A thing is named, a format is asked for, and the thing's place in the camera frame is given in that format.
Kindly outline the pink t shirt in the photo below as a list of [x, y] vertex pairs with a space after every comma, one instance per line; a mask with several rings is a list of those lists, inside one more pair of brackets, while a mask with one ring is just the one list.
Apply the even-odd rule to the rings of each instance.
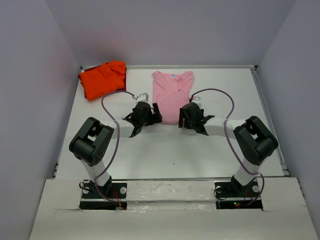
[[152, 100], [158, 105], [162, 115], [162, 123], [168, 125], [178, 124], [180, 108], [189, 102], [194, 73], [185, 71], [182, 74], [176, 74], [155, 71], [152, 77]]

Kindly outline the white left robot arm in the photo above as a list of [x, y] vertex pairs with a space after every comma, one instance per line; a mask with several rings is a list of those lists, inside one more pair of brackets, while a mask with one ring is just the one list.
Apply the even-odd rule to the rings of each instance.
[[145, 126], [162, 122], [157, 103], [139, 101], [132, 112], [121, 120], [113, 120], [115, 126], [103, 124], [94, 117], [89, 117], [78, 130], [69, 144], [69, 151], [84, 165], [93, 191], [104, 198], [110, 194], [112, 177], [104, 165], [103, 157], [112, 139], [116, 140], [111, 162], [117, 154], [120, 138], [133, 138]]

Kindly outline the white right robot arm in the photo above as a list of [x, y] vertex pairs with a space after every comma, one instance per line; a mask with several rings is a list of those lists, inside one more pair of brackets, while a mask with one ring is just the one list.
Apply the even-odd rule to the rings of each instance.
[[198, 104], [190, 102], [179, 110], [179, 128], [192, 129], [205, 136], [225, 137], [231, 151], [236, 154], [231, 139], [236, 140], [243, 159], [236, 156], [240, 167], [231, 177], [230, 190], [235, 196], [242, 196], [257, 176], [265, 159], [278, 148], [279, 143], [266, 125], [257, 116], [245, 120], [222, 119], [204, 115]]

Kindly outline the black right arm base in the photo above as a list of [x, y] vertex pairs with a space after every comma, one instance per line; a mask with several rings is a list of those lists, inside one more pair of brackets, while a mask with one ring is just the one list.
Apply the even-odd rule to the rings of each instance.
[[256, 180], [241, 190], [233, 189], [230, 181], [215, 182], [213, 195], [218, 210], [263, 209], [260, 188]]

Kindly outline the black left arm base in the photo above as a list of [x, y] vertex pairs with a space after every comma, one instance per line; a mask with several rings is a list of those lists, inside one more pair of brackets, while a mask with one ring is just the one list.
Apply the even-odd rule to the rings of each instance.
[[115, 181], [110, 191], [101, 196], [91, 181], [85, 180], [79, 183], [81, 198], [79, 208], [81, 210], [126, 210], [127, 186], [126, 181]]

